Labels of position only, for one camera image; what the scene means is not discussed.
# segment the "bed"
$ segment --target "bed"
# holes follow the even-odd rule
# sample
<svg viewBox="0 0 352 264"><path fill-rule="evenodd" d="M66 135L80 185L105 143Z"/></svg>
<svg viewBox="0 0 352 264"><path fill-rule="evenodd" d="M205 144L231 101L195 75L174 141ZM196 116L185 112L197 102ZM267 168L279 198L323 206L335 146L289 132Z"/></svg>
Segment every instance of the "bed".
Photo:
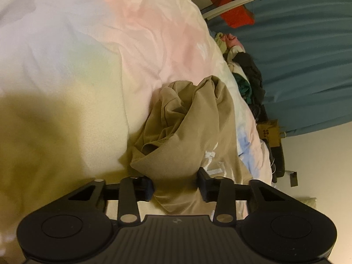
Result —
<svg viewBox="0 0 352 264"><path fill-rule="evenodd" d="M23 260L15 229L24 215L92 178L128 176L130 146L176 80L226 84L240 159L271 183L255 120L191 0L0 0L0 13L0 256L9 264ZM37 132L47 138L31 150Z"/></svg>

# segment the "blue curtain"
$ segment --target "blue curtain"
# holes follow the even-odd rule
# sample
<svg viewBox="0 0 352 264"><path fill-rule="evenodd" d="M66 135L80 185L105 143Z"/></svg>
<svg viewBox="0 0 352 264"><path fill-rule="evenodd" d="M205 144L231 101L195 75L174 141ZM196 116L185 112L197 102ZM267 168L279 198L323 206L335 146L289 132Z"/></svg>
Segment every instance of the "blue curtain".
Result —
<svg viewBox="0 0 352 264"><path fill-rule="evenodd" d="M288 136L352 121L352 0L256 0L253 26L232 33L262 72L265 108Z"/></svg>

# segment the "pink cloth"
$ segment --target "pink cloth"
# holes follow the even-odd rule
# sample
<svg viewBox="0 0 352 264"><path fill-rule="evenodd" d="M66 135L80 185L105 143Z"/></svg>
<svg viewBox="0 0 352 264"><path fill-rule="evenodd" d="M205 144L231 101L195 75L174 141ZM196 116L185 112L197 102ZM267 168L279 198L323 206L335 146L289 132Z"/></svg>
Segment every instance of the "pink cloth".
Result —
<svg viewBox="0 0 352 264"><path fill-rule="evenodd" d="M226 42L227 48L232 48L234 46L240 46L244 50L243 45L240 43L240 41L237 39L237 37L235 37L232 34L224 34L221 37L221 40Z"/></svg>

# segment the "metal screw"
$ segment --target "metal screw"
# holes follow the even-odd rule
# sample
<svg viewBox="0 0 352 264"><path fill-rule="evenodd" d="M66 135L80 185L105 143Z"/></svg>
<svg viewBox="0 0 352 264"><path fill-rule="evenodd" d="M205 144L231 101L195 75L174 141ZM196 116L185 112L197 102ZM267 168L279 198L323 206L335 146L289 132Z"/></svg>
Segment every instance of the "metal screw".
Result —
<svg viewBox="0 0 352 264"><path fill-rule="evenodd" d="M229 223L229 222L233 221L233 216L229 215L229 214L219 214L216 217L216 220L221 223Z"/></svg>
<svg viewBox="0 0 352 264"><path fill-rule="evenodd" d="M124 223L132 223L137 220L137 217L134 214L124 214L120 217L120 220Z"/></svg>

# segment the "white wall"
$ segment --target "white wall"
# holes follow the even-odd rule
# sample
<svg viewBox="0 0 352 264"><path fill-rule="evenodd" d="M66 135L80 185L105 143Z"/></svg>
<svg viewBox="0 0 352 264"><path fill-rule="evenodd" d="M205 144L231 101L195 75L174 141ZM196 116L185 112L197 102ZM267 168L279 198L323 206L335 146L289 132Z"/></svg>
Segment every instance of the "white wall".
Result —
<svg viewBox="0 0 352 264"><path fill-rule="evenodd" d="M298 187L289 174L277 187L293 197L316 197L317 209L337 227L329 260L352 263L352 122L282 140L286 170L297 171Z"/></svg>

